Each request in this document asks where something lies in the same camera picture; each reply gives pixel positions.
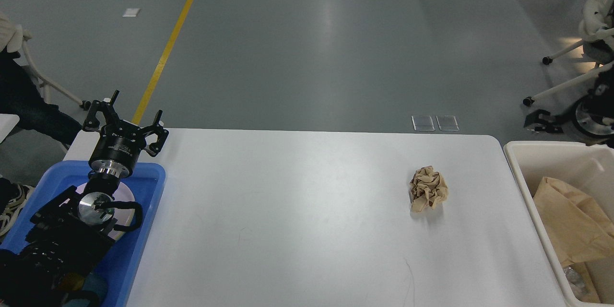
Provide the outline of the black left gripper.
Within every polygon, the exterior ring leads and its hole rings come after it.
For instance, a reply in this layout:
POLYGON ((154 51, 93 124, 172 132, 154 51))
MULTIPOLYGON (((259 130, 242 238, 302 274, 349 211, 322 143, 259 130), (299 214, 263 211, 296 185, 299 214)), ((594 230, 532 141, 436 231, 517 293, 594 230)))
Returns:
POLYGON ((99 140, 89 160, 95 172, 104 172, 117 178, 133 174, 141 150, 151 157, 162 151, 169 130, 162 124, 163 110, 158 110, 151 125, 142 128, 120 128, 120 117, 114 103, 120 91, 116 89, 110 98, 94 100, 83 122, 83 131, 99 132, 99 140))

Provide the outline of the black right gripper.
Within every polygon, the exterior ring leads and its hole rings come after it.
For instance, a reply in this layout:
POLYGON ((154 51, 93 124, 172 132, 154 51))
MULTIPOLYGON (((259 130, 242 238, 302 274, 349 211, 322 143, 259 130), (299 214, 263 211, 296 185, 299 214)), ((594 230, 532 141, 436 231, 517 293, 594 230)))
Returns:
POLYGON ((565 134, 572 141, 586 146, 613 143, 613 118, 604 117, 589 108, 590 97, 583 96, 564 110, 553 115, 545 109, 537 109, 526 115, 526 130, 548 134, 565 134))

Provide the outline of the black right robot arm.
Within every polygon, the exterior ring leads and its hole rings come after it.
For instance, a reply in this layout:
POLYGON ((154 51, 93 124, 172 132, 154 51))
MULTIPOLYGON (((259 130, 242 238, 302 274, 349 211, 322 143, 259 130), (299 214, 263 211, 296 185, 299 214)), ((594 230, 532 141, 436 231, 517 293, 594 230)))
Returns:
POLYGON ((559 115, 537 109, 524 120, 524 128, 533 132, 565 134, 587 146, 614 147, 613 64, 608 63, 579 77, 580 81, 595 77, 594 86, 559 115))

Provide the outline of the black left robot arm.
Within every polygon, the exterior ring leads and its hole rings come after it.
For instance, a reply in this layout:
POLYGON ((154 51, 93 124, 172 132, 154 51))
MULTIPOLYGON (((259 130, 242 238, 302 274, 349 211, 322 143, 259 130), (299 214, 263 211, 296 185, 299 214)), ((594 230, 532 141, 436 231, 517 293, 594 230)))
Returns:
POLYGON ((93 101, 83 130, 99 134, 88 161, 53 165, 1 244, 4 307, 124 307, 162 198, 166 172, 139 163, 169 135, 158 110, 140 127, 93 101))

